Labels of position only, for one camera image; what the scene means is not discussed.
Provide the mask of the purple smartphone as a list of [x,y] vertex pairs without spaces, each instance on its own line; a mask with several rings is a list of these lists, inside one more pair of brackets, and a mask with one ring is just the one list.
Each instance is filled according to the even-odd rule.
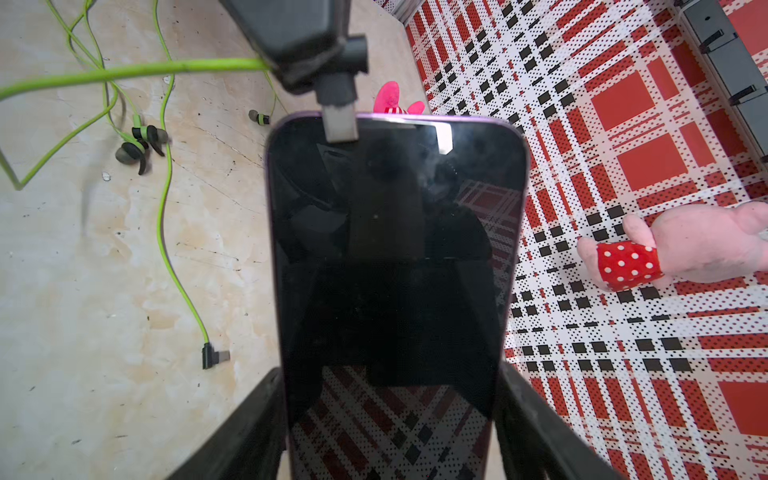
[[266,151],[290,472],[480,479],[529,171],[520,132],[294,115]]

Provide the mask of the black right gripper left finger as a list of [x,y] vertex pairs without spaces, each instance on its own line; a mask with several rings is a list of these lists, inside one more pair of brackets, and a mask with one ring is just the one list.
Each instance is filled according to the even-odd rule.
[[172,479],[275,479],[286,446],[283,376],[271,369]]

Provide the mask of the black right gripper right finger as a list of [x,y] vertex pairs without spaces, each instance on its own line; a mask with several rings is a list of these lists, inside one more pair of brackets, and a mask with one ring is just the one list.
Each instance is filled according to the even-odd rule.
[[499,368],[494,411],[508,479],[620,479],[509,363]]

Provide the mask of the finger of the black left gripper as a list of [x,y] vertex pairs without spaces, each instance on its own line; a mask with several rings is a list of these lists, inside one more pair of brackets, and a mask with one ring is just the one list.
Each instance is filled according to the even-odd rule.
[[222,6],[288,93],[354,93],[349,1],[230,0]]

